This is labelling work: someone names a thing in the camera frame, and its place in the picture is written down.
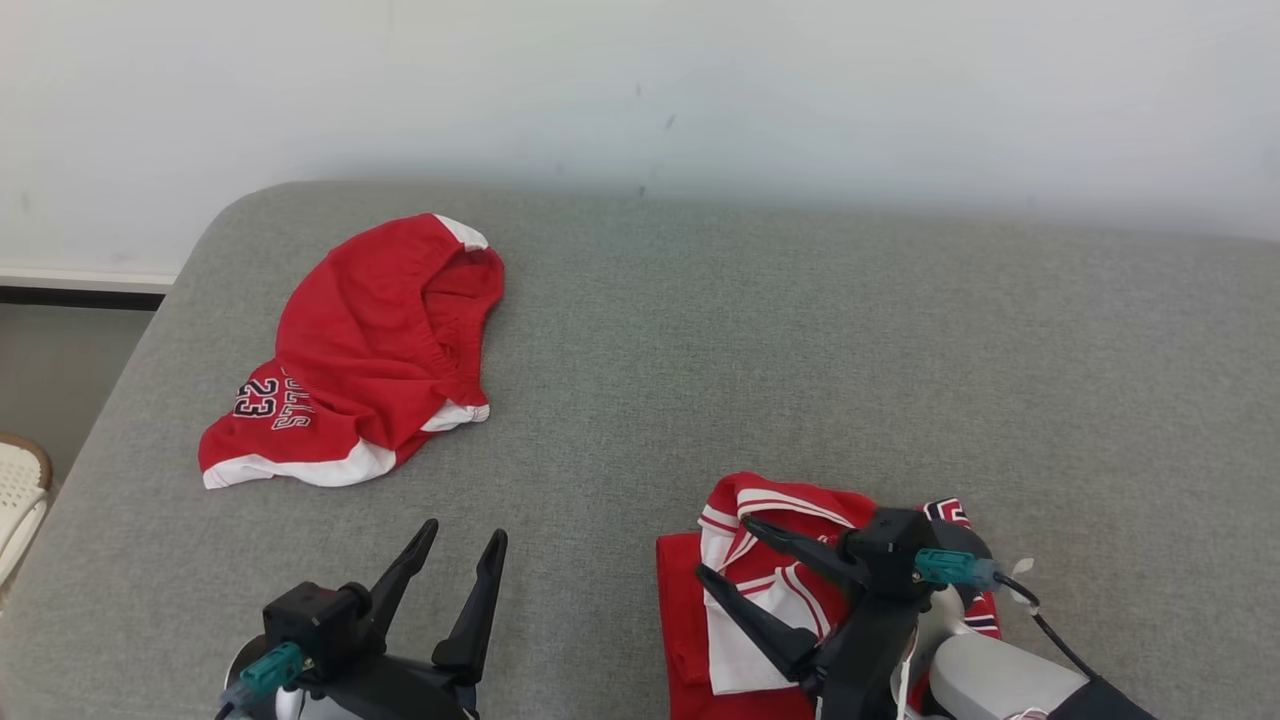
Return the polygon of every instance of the gray fabric surface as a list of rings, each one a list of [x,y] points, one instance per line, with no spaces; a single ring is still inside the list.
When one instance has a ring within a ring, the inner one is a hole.
[[[507,263],[493,418],[346,489],[205,491],[200,433],[291,290],[439,211]],[[664,716],[653,539],[751,469],[886,503],[959,495],[1094,667],[1157,716],[1271,716],[1280,245],[429,184],[291,184],[224,211],[108,402],[0,620],[10,720],[209,717],[261,606],[372,582],[442,533],[392,652],[448,632],[511,533],[488,717]],[[1001,606],[1007,637],[1056,657]]]

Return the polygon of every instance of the clothing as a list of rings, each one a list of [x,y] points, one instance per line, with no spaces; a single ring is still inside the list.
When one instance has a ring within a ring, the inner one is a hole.
[[[922,510],[931,519],[968,527],[955,498]],[[736,473],[712,491],[698,520],[701,533],[658,538],[658,602],[672,720],[812,717],[800,689],[703,591],[694,569],[703,562],[718,570],[753,602],[822,639],[849,615],[844,597],[809,568],[758,542],[741,519],[756,515],[835,543],[845,529],[865,527],[874,512],[876,503],[858,493]],[[975,600],[965,620],[978,632],[1000,637],[989,594]]]
[[[275,357],[201,438],[205,487],[271,475],[349,486],[488,419],[480,346],[502,288],[485,237],[443,215],[392,220],[332,250],[289,297]]]

